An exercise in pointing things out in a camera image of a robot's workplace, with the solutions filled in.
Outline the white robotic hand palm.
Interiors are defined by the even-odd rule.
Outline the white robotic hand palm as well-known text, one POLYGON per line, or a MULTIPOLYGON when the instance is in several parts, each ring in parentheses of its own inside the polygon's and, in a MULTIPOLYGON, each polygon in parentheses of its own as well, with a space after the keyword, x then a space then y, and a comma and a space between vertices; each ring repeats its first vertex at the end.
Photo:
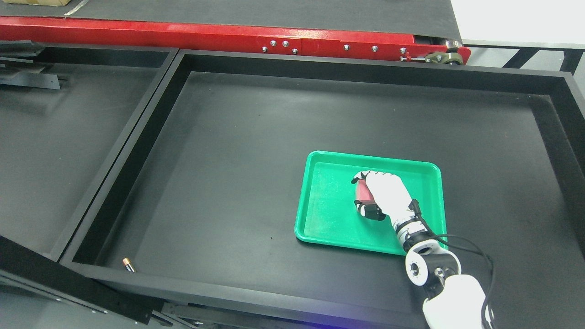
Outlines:
POLYGON ((414 211, 409 208, 412 196, 399 176, 367 174, 366 185, 378 208, 389 217, 393 227, 398 227, 414 217, 414 211))

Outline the black white robotic thumb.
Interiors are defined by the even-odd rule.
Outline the black white robotic thumb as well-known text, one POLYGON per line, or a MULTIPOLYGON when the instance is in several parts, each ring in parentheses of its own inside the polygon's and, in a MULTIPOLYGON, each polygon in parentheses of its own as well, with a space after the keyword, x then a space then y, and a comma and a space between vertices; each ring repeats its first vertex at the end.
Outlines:
POLYGON ((386 219, 387 215, 382 212, 376 203, 364 203, 360 200, 354 200, 354 204, 357 212, 364 218, 374 221, 384 221, 386 219))

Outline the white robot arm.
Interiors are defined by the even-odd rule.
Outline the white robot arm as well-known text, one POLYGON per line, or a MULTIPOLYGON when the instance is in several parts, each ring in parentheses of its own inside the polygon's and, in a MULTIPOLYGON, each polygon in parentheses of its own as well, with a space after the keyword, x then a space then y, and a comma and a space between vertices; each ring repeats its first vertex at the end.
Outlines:
POLYGON ((459 258, 444 236, 436 234, 422 215, 402 179, 383 171, 360 171, 355 208, 364 218, 388 218, 405 256, 408 279, 426 292, 422 312, 430 329, 494 329, 489 292, 464 274, 459 258))

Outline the black white robotic fingers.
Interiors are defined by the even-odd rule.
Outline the black white robotic fingers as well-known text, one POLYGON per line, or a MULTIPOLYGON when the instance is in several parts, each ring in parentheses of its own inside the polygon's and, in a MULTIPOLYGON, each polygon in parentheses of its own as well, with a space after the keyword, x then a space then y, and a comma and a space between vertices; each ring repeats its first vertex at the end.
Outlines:
POLYGON ((360 181, 366 185, 388 185, 389 174, 384 171, 360 171, 351 179, 351 183, 355 185, 360 181))

